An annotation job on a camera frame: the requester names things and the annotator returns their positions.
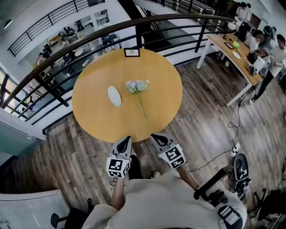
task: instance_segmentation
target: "flower stem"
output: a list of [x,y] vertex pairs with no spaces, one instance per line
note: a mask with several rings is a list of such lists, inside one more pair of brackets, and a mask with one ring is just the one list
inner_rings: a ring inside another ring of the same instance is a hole
[[139,99],[141,108],[142,108],[142,110],[143,110],[144,116],[145,116],[145,118],[147,118],[146,112],[145,112],[144,107],[143,107],[142,99],[141,99],[141,97],[140,97],[140,93],[137,93],[137,95],[138,95],[138,99]]

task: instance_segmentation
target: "ceiling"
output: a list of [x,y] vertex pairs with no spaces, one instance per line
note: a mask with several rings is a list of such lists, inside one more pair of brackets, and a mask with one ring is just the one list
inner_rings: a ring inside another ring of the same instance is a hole
[[37,0],[0,0],[0,34],[3,33],[4,24],[8,19],[15,19],[35,1]]

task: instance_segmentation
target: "white radiator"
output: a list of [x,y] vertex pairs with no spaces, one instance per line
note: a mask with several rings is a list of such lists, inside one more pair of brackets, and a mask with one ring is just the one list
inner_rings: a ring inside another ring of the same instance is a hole
[[[53,229],[50,217],[68,215],[70,209],[60,190],[31,194],[0,194],[0,229]],[[64,228],[65,221],[58,224]]]

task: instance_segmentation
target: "black pants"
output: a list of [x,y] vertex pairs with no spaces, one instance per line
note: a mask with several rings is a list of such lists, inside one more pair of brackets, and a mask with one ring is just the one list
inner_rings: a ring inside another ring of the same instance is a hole
[[259,92],[257,95],[255,95],[253,98],[255,100],[259,99],[259,97],[263,94],[263,92],[265,91],[267,85],[271,82],[271,80],[273,79],[273,75],[271,74],[271,72],[268,72],[266,77],[264,78],[264,80],[262,81],[261,87],[259,89]]
[[131,155],[130,157],[131,157],[132,161],[131,161],[130,169],[128,171],[129,180],[143,179],[138,158],[135,155]]

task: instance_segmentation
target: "white oval plate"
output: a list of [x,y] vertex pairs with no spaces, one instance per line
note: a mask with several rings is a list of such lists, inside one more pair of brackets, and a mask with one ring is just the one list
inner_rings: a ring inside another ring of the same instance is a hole
[[240,55],[237,53],[237,52],[232,52],[232,54],[237,58],[237,59],[240,59]]
[[115,105],[116,107],[120,107],[121,106],[121,97],[119,92],[116,90],[115,87],[110,86],[108,89],[108,96],[110,101],[113,103],[113,105]]

